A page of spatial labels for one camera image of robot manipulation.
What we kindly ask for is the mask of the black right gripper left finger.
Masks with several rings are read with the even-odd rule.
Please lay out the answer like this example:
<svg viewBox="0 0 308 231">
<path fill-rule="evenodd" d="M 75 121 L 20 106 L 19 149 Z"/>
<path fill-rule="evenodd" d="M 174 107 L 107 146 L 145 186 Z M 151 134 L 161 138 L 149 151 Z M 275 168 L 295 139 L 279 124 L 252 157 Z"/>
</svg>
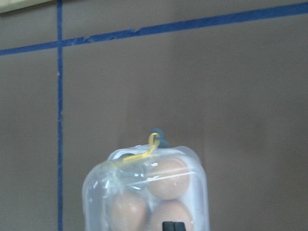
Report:
<svg viewBox="0 0 308 231">
<path fill-rule="evenodd" d="M 174 231 L 174 222 L 173 221 L 164 221 L 162 223 L 162 231 Z"/>
</svg>

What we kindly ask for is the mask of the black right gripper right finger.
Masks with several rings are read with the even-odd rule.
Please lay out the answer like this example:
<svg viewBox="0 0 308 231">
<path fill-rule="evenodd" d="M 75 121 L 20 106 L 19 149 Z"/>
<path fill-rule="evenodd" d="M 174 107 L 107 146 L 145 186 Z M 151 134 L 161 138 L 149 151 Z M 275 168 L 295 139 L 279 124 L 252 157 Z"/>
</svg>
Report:
<svg viewBox="0 0 308 231">
<path fill-rule="evenodd" d="M 186 231 L 186 226 L 184 222 L 174 222 L 174 231 Z"/>
</svg>

